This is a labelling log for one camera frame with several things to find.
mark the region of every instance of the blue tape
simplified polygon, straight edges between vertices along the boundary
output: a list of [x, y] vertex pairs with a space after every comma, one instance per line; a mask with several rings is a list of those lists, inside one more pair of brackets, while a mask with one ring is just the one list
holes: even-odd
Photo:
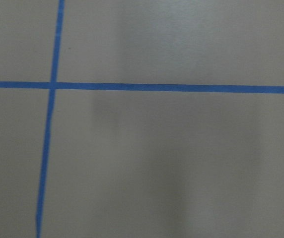
[[129, 84], [129, 83], [56, 83], [57, 89], [215, 92], [215, 93], [279, 93], [284, 86], [188, 85], [188, 84]]
[[52, 124], [52, 117], [55, 106], [55, 92], [56, 92], [55, 85], [57, 81], [59, 51], [60, 51], [61, 34], [63, 28], [63, 17], [64, 17], [64, 0], [59, 0], [53, 61], [52, 61], [52, 73], [51, 73], [51, 81], [49, 84], [49, 96], [48, 96], [46, 126], [45, 126], [45, 135], [44, 135], [42, 165], [41, 165], [40, 179], [39, 179], [39, 190], [38, 190], [37, 211], [36, 211], [36, 238], [41, 237], [41, 231], [42, 231], [48, 156], [49, 156], [50, 138], [51, 138], [51, 124]]
[[10, 82], [0, 81], [0, 88], [38, 88], [48, 89], [48, 82]]

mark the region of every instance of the gray surface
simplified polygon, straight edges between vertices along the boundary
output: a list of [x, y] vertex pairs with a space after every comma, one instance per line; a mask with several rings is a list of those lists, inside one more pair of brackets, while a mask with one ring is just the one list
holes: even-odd
[[59, 81], [284, 85], [284, 2], [66, 2]]
[[49, 81], [57, 0], [0, 0], [0, 81]]
[[59, 90], [43, 237], [284, 237], [284, 95]]
[[0, 89], [0, 238], [35, 237], [47, 91]]

